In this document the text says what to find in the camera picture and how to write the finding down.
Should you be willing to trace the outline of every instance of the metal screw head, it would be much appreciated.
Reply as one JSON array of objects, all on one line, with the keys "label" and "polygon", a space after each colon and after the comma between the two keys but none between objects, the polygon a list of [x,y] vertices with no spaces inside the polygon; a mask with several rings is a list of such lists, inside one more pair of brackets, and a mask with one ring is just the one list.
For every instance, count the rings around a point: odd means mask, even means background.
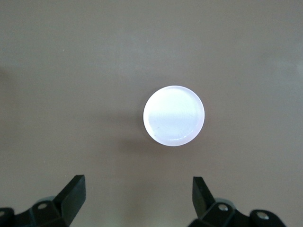
[{"label": "metal screw head", "polygon": [[257,212],[257,216],[259,218],[263,219],[263,220],[268,220],[269,219],[269,216],[266,213],[262,212],[262,211]]},{"label": "metal screw head", "polygon": [[38,210],[42,210],[42,209],[44,209],[45,207],[47,207],[47,204],[46,204],[46,203],[41,203],[41,204],[38,206]]},{"label": "metal screw head", "polygon": [[219,209],[222,210],[222,211],[228,211],[228,207],[227,207],[225,204],[222,204],[222,203],[221,203],[221,204],[219,204],[218,207],[219,207]]}]

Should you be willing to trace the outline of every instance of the white disc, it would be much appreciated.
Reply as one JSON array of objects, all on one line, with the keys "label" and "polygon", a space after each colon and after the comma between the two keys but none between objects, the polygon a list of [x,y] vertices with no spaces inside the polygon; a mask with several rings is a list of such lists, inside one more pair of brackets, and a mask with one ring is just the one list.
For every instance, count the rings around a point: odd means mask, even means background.
[{"label": "white disc", "polygon": [[143,121],[148,134],[160,144],[180,146],[201,131],[205,113],[200,98],[181,86],[168,86],[147,101]]}]

